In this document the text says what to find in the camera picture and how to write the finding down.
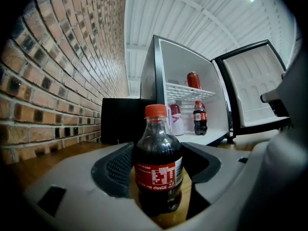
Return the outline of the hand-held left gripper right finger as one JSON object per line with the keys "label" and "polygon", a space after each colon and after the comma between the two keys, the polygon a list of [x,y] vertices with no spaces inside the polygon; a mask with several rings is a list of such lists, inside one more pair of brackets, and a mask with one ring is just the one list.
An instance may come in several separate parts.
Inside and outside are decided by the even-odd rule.
{"label": "hand-held left gripper right finger", "polygon": [[189,220],[217,201],[236,180],[248,160],[249,152],[230,151],[181,143],[183,166],[192,181]]}

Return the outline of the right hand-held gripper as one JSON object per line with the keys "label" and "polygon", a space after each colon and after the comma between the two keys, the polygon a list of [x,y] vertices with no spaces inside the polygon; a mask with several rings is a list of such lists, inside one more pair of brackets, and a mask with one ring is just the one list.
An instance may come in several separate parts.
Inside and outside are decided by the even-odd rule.
{"label": "right hand-held gripper", "polygon": [[308,49],[302,46],[291,66],[282,75],[277,88],[260,96],[277,117],[289,117],[291,131],[299,137],[308,137]]}

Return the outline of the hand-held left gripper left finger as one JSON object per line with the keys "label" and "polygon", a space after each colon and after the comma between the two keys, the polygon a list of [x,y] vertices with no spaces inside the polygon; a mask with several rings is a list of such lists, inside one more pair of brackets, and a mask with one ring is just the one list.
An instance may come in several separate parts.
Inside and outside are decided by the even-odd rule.
{"label": "hand-held left gripper left finger", "polygon": [[57,231],[158,231],[129,195],[132,142],[69,157],[24,192]]}

